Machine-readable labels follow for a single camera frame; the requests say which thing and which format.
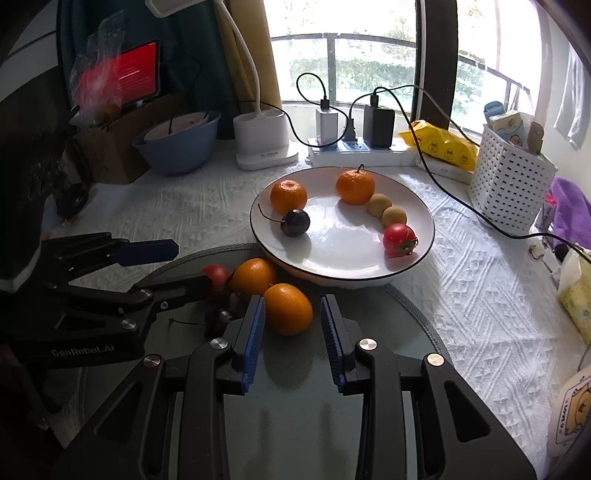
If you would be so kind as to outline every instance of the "window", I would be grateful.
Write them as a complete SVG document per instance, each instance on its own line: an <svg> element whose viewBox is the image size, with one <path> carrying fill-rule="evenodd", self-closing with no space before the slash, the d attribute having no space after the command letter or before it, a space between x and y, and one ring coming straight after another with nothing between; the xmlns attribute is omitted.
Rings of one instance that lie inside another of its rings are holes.
<svg viewBox="0 0 591 480"><path fill-rule="evenodd" d="M533 114L541 36L532 0L457 0L458 62L452 118L481 133L483 107L498 100Z"/></svg>
<svg viewBox="0 0 591 480"><path fill-rule="evenodd" d="M414 83L414 0L359 5L358 0L265 0L282 101L302 101L295 81L302 72L318 74L337 103L351 103L377 85ZM303 78L300 86L309 99L322 97L314 78ZM412 99L410 89L402 92L409 112ZM381 104L396 105L387 94Z"/></svg>
<svg viewBox="0 0 591 480"><path fill-rule="evenodd" d="M417 4L265 0L282 101L287 106L302 103L295 80L306 71L323 79L334 105L350 104L378 85L415 83ZM542 66L535 0L457 0L457 51L455 3L422 5L427 39L422 47L425 63L420 65L424 86L460 126L481 133L483 107L493 100L508 109L535 112ZM314 78L303 78L300 86L309 99L321 98ZM413 105L411 89L401 90L400 97L407 112L420 108L421 118L447 128L444 116L430 102ZM380 103L398 109L390 95L382 94Z"/></svg>

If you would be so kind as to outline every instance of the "white desk lamp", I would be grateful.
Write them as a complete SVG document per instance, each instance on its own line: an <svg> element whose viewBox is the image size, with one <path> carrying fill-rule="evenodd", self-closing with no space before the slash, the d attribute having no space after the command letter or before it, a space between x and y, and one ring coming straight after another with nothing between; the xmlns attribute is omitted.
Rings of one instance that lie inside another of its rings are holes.
<svg viewBox="0 0 591 480"><path fill-rule="evenodd" d="M167 17L205 0L145 0L146 6L159 18ZM287 117L279 110L261 110L261 85L251 53L236 22L223 0L213 0L232 27L242 47L255 82L255 111L234 118L236 160L243 170L260 170L291 163L297 159L298 146L290 141Z"/></svg>

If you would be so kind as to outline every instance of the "white basket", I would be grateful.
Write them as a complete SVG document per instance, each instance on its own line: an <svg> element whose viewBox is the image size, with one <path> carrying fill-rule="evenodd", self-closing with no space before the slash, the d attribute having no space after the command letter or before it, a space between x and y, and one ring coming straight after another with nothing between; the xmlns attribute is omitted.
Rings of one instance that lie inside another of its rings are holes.
<svg viewBox="0 0 591 480"><path fill-rule="evenodd" d="M513 235L529 233L557 168L504 141L485 125L468 194L472 206Z"/></svg>

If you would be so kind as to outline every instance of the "table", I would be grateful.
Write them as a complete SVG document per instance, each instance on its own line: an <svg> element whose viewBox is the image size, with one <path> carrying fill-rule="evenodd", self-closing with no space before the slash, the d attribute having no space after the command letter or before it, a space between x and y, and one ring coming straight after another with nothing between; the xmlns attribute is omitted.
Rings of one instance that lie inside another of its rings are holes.
<svg viewBox="0 0 591 480"><path fill-rule="evenodd" d="M240 171L232 145L221 142L212 160L188 175L148 172L129 186L93 188L79 217L53 235L111 231L132 241L174 238L181 256L253 242L248 215L256 194L301 168L309 168L303 157L290 166ZM419 195L436 224L427 258L395 277L392 285L431 321L456 369L542 477L549 465L546 438L553 401L585 348L554 297L546 267L528 255L527 244L481 225L426 172L413 167L375 171ZM465 185L448 179L441 183L468 201ZM78 284L125 291L157 267L113 266Z"/></svg>

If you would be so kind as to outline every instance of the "cherry tomato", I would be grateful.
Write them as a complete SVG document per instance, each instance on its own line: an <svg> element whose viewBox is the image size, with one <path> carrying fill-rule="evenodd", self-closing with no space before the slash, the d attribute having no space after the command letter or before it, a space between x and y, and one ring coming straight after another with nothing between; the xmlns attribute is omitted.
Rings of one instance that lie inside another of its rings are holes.
<svg viewBox="0 0 591 480"><path fill-rule="evenodd" d="M404 257L413 253L418 238L408 225L393 223L384 230L382 243L389 257Z"/></svg>
<svg viewBox="0 0 591 480"><path fill-rule="evenodd" d="M201 272L212 281L213 290L223 290L226 287L226 280L232 274L221 265L207 265Z"/></svg>

